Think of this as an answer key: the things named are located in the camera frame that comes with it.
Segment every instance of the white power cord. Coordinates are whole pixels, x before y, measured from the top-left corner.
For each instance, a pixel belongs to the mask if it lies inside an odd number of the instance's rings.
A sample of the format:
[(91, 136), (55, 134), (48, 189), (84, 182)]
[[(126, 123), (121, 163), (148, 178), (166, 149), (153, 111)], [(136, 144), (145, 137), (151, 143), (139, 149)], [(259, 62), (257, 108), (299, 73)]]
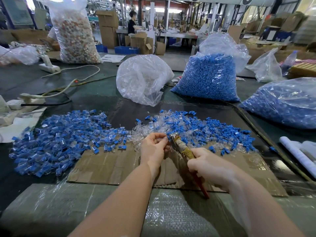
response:
[[(84, 65), (84, 66), (73, 67), (73, 68), (65, 68), (65, 69), (61, 69), (60, 72), (56, 72), (56, 73), (44, 75), (44, 76), (42, 76), (41, 78), (59, 74), (59, 73), (61, 73), (61, 72), (64, 71), (64, 70), (78, 69), (78, 68), (85, 67), (85, 66), (94, 66), (94, 67), (97, 67), (97, 66), (95, 66), (95, 65)], [(88, 76), (88, 77), (85, 78), (85, 79), (82, 79), (82, 80), (73, 79), (65, 89), (63, 89), (61, 92), (58, 92), (57, 94), (49, 95), (49, 96), (40, 96), (40, 95), (30, 95), (30, 94), (27, 94), (27, 93), (22, 93), (20, 96), (21, 96), (21, 97), (31, 98), (31, 99), (41, 99), (41, 98), (49, 98), (49, 97), (54, 97), (54, 96), (60, 95), (60, 94), (64, 93), (64, 92), (72, 85), (72, 83), (74, 83), (75, 81), (84, 81), (84, 80), (90, 78), (91, 76), (94, 76), (95, 74), (99, 73), (99, 72), (100, 72), (100, 68), (99, 68), (99, 67), (97, 67), (97, 68), (98, 68), (98, 71), (97, 71), (97, 72), (93, 73), (92, 75)]]

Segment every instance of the whiteboard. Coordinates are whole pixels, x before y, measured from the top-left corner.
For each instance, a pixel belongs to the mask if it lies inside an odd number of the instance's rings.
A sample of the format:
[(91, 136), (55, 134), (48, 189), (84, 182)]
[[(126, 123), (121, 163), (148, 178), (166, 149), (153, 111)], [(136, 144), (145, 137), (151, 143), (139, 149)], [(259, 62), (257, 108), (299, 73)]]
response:
[(13, 25), (33, 25), (24, 0), (1, 0)]

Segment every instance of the black shirt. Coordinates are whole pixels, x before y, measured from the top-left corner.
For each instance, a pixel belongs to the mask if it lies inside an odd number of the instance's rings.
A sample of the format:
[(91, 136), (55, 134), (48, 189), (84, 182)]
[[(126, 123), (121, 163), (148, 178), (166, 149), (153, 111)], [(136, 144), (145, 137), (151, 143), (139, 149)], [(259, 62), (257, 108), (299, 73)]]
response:
[(131, 19), (129, 22), (128, 22), (128, 34), (130, 33), (133, 33), (135, 34), (135, 29), (133, 26), (135, 26), (135, 22)]

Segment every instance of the black hair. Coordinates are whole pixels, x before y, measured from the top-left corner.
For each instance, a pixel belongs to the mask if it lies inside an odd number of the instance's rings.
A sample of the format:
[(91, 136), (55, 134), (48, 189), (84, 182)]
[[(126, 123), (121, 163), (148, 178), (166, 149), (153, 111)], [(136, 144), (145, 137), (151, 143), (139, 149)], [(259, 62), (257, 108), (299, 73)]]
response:
[(130, 17), (137, 15), (136, 11), (130, 11)]

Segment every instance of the black cable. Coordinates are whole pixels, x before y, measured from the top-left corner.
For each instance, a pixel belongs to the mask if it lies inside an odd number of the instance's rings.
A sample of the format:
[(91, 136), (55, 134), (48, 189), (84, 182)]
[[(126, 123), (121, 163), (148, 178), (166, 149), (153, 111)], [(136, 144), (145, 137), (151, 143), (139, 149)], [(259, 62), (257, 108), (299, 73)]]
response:
[(68, 100), (66, 100), (65, 102), (62, 103), (54, 103), (54, 104), (21, 104), (21, 106), (57, 106), (57, 105), (65, 105), (70, 103), (72, 100), (70, 98), (70, 96), (68, 94), (66, 94), (65, 92), (62, 93), (63, 95), (65, 95), (67, 97)]

